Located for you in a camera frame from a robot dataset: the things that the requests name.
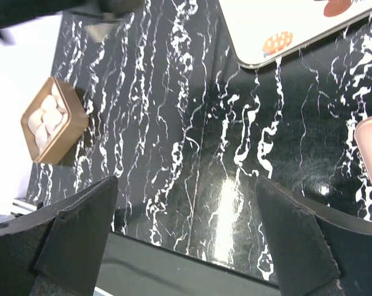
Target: white floor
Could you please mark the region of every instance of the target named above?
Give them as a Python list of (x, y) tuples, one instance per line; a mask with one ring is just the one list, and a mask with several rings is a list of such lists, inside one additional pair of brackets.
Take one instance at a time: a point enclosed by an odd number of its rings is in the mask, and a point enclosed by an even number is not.
[(12, 27), (14, 45), (0, 42), (0, 214), (27, 191), (32, 162), (20, 119), (50, 75), (60, 21), (54, 15)]

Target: marble tabletop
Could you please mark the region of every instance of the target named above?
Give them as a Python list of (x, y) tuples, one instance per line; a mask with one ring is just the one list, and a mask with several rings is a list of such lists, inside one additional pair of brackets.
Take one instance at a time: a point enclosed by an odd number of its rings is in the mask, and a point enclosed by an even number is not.
[(147, 0), (102, 44), (84, 22), (63, 17), (52, 74), (90, 125), (33, 166), (30, 202), (116, 175), (117, 232), (272, 283), (258, 175), (372, 221), (353, 138), (372, 115), (372, 16), (260, 70), (235, 62), (216, 1)]

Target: orange oval object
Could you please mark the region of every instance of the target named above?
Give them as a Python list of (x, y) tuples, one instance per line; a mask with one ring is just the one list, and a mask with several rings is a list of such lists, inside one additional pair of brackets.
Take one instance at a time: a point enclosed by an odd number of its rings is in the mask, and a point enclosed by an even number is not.
[(267, 55), (272, 55), (278, 51), (283, 50), (288, 47), (292, 42), (292, 33), (288, 31), (283, 31), (269, 37), (263, 47), (262, 51)]

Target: brown box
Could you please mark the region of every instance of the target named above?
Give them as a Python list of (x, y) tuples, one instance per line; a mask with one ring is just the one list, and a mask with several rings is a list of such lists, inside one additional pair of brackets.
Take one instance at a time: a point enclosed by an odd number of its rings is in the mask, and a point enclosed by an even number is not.
[[(35, 136), (28, 128), (30, 115), (42, 104), (47, 95), (51, 94), (53, 84), (57, 85), (61, 98), (64, 101), (68, 113), (68, 120), (59, 132), (50, 139), (46, 148), (39, 153), (35, 144)], [(72, 85), (54, 77), (49, 77), (47, 82), (40, 89), (27, 110), (21, 118), (21, 126), (30, 151), (32, 161), (36, 163), (58, 164), (65, 154), (72, 148), (88, 127), (88, 116), (81, 105), (79, 97)]]

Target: white plate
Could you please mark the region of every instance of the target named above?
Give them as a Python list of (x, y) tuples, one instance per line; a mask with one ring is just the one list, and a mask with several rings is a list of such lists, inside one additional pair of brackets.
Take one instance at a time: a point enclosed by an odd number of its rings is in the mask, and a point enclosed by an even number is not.
[(372, 0), (219, 0), (219, 3), (236, 60), (245, 68), (269, 64), (372, 13)]

